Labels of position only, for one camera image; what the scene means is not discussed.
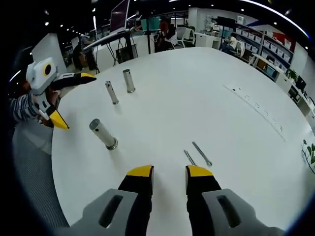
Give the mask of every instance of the computer monitor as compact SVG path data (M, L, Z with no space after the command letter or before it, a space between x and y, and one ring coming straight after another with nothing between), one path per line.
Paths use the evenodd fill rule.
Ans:
M268 74L269 76L271 76L272 78L274 78L274 73L275 73L275 69L272 68L271 66L267 65L266 67L266 74Z
M300 90L303 92L304 89L305 89L306 83L305 83L305 81L302 79L302 77L299 76L299 78L298 78L297 82L295 83L295 85L296 85L296 87L297 87L298 89L300 89Z
M127 14L129 9L129 0L123 0L111 13L110 32L124 30L127 24Z

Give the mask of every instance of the ceiling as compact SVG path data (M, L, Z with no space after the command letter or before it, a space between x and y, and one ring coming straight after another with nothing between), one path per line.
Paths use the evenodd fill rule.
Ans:
M295 26L269 10L240 0L177 0L173 2L169 2L169 0L130 0L128 16L133 15L136 10L139 10L140 14L144 16L188 10L189 5L191 7L239 12L263 20L266 24L273 25L274 22L277 22L276 26L273 25L274 27L298 41L302 46L307 46L310 56L315 59L315 44L312 41L312 38L315 38L315 27L312 24L314 18L311 11L308 10L310 1L254 1L271 7L282 14L289 10L287 17L306 31L311 38L308 39ZM19 5L21 9L16 11L16 15L20 16L19 19L22 19L16 30L22 37L18 41L20 45L19 53L15 57L11 75L14 75L21 67L26 68L27 64L32 62L30 56L32 47L47 33L57 33L61 47L70 46L71 39L79 33L94 29L94 15L97 27L108 24L111 10L121 0L93 0L94 3L91 0L44 0L41 2L34 1L36 6L32 5L31 7L30 2Z

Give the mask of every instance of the gray carpet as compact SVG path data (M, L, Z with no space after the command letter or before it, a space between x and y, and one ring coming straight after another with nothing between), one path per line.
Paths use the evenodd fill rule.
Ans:
M51 139L52 129L34 120L18 124L12 138L14 163L20 182L39 215L52 228L68 227L55 191L49 153Z

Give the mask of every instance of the metal cylinder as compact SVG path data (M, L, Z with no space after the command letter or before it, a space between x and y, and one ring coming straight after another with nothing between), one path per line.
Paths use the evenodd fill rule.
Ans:
M133 93L136 90L136 88L133 85L133 81L132 81L132 77L131 77L131 74L130 74L130 70L129 69L124 70L123 74L124 74L124 79L125 79L125 82L126 82L126 85L127 85L127 92L128 93Z
M90 123L90 129L98 138L105 143L108 150L114 150L118 145L118 140L114 138L99 119L94 119Z
M110 81L106 81L105 86L107 88L107 91L109 93L110 98L113 101L113 104L114 105L118 104L119 100L118 100L118 98L117 98L117 96L113 90L112 83Z

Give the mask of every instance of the cable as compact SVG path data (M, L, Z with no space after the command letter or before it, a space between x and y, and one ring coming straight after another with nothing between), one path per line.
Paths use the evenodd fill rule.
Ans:
M99 47L99 45L97 46L97 48L96 48L96 70L98 71L98 73L100 73L100 71L99 71L99 68L98 68L98 65L97 65L97 54L98 54L98 47Z
M121 44L121 45L122 45L122 43L121 43L121 39L119 39L119 42L118 42L118 47L117 47L117 51L119 51L119 44ZM115 65L116 65L117 57L118 57L118 53L116 53L116 59L115 59L115 62L114 62L114 65L113 65L113 66L115 66Z
M110 55L112 55L112 58L115 60L115 57L114 57L114 55L113 55L113 53L112 53L112 50L111 50L111 48L108 47L108 45L109 45L109 47L110 47L110 44L109 44L109 43L106 43L106 46L107 46L107 48L108 48L108 51L109 51Z
M138 55L138 51L137 51L137 46L135 45L135 43L134 43L134 40L133 40L133 37L132 37L132 35L131 35L131 39L132 39L132 42L133 42L133 44L134 44L134 48L135 48L135 50L136 50L136 53L137 53L137 57L139 57L139 55Z

